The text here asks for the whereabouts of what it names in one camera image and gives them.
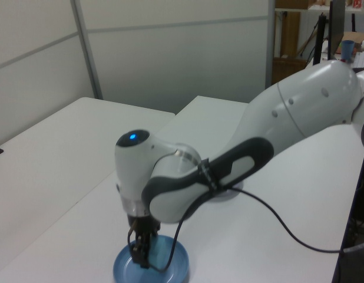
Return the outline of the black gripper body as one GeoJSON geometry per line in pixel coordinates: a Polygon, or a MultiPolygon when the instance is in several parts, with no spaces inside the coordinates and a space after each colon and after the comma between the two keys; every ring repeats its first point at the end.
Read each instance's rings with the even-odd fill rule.
{"type": "Polygon", "coordinates": [[[127,218],[130,226],[130,234],[134,232],[136,236],[156,235],[161,228],[161,223],[150,215],[143,217],[128,215],[127,218]]]}

